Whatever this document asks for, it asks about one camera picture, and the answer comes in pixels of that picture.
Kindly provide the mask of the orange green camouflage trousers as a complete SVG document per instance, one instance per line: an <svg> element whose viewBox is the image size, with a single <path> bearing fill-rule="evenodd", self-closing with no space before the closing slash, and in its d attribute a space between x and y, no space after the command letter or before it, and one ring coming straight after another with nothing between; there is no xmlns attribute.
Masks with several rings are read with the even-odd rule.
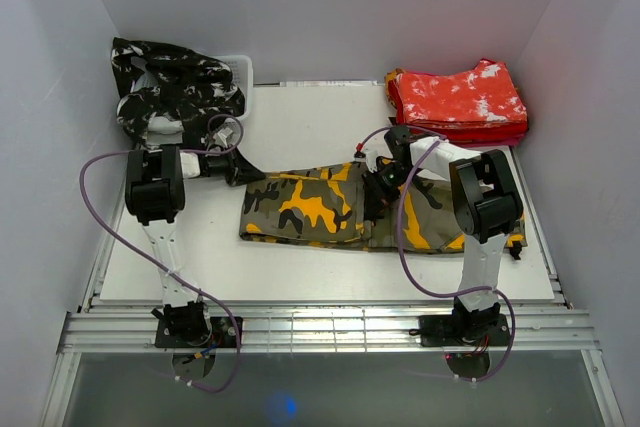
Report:
<svg viewBox="0 0 640 427"><path fill-rule="evenodd" d="M239 236L245 241L389 252L401 237L404 250L461 254L464 235L447 181L416 176L396 231L399 202L377 220L364 219L362 174L366 165L348 162L308 170L272 172L246 186Z"/></svg>

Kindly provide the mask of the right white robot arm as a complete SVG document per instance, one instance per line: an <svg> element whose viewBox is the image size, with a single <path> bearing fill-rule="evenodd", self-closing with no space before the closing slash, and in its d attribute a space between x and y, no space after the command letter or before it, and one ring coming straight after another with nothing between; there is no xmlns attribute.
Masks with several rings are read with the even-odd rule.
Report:
<svg viewBox="0 0 640 427"><path fill-rule="evenodd" d="M501 314L500 307L510 301L497 284L502 255L522 217L523 203L505 154L459 147L419 126L395 125L380 132L391 154L389 161L366 150L363 143L354 154L367 165L362 175L366 219L379 217L396 202L396 241L402 251L409 238L405 231L410 225L409 187L418 172L427 170L449 182L453 214L462 233L461 282L448 295L452 310L448 315L420 317L412 335L423 346L508 345L515 336L515 316Z"/></svg>

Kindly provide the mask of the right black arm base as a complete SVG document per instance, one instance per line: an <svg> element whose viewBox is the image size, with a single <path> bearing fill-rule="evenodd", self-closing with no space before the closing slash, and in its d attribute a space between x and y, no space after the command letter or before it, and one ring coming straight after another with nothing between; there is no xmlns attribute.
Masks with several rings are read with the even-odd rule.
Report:
<svg viewBox="0 0 640 427"><path fill-rule="evenodd" d="M473 328L465 327L452 315L424 315L418 318L418 327L410 329L409 335L418 337L422 347L506 347L511 331L502 314L495 325Z"/></svg>

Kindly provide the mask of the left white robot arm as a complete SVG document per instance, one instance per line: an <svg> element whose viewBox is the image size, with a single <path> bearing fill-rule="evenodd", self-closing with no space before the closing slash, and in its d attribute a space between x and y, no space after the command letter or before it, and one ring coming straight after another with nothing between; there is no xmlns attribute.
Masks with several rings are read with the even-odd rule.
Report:
<svg viewBox="0 0 640 427"><path fill-rule="evenodd" d="M222 177L235 187L263 180L266 174L236 148L205 152L169 145L134 150L127 157L126 208L142 226L153 259L161 264L162 308L153 315L171 339L193 347L211 344L212 323L196 281L182 272L177 217L186 206L185 181L198 177Z"/></svg>

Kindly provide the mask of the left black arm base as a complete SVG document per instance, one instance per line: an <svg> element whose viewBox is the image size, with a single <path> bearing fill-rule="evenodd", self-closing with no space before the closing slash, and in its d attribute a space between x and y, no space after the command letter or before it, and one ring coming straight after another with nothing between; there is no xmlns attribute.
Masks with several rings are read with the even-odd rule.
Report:
<svg viewBox="0 0 640 427"><path fill-rule="evenodd" d="M162 349L205 349L215 344L218 348L236 348L237 340L242 336L244 319L237 316L235 321L236 325L230 317L211 317L210 333L201 340L187 342L171 336L165 323L159 320L153 346Z"/></svg>

